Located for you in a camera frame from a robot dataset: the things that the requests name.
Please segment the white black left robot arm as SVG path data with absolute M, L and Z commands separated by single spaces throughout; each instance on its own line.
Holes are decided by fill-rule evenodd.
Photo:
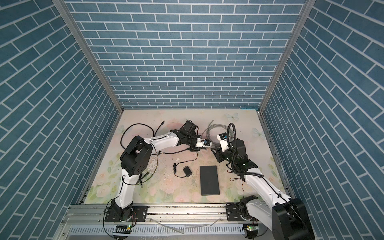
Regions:
M 140 174 L 147 168 L 152 155 L 158 155 L 162 150 L 179 145 L 189 146 L 191 152 L 211 146 L 211 141 L 203 139 L 198 134 L 198 126 L 188 120 L 178 130 L 171 130 L 161 136 L 142 138 L 135 136 L 120 157 L 122 180 L 114 205 L 125 209 L 133 204 L 135 185 Z

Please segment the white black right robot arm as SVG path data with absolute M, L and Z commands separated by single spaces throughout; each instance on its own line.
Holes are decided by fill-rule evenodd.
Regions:
M 228 161 L 234 174 L 251 186 L 261 197 L 240 200 L 243 218 L 255 218 L 271 230 L 276 240 L 314 240 L 315 235 L 305 204 L 293 199 L 264 177 L 258 166 L 248 159 L 242 140 L 220 140 L 212 149 L 219 162 Z

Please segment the black power adapter with cord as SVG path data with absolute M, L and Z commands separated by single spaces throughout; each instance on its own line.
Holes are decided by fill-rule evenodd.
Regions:
M 198 159 L 198 156 L 199 156 L 199 154 L 197 153 L 196 157 L 193 160 L 183 161 L 183 162 L 180 162 L 180 163 L 174 163 L 173 164 L 173 173 L 174 173 L 175 177 L 177 177 L 177 178 L 187 178 L 187 177 L 191 176 L 192 175 L 192 171 L 191 171 L 191 169 L 188 166 L 183 168 L 183 172 L 185 173 L 185 176 L 182 176 L 182 177 L 178 176 L 177 175 L 177 167 L 178 167 L 179 164 L 186 164 L 186 163 L 189 163 L 189 162 L 194 162 L 195 160 Z

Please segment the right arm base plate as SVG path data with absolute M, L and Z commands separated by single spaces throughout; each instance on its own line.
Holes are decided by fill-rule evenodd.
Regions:
M 227 203 L 225 205 L 227 221 L 239 222 L 239 221 L 255 221 L 256 218 L 250 216 L 247 209 L 242 203 Z

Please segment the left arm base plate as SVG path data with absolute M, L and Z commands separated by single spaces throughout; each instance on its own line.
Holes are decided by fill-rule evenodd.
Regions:
M 105 210 L 105 222 L 122 223 L 122 222 L 144 222 L 148 213 L 148 206 L 128 206 L 121 209 L 117 205 L 107 207 Z

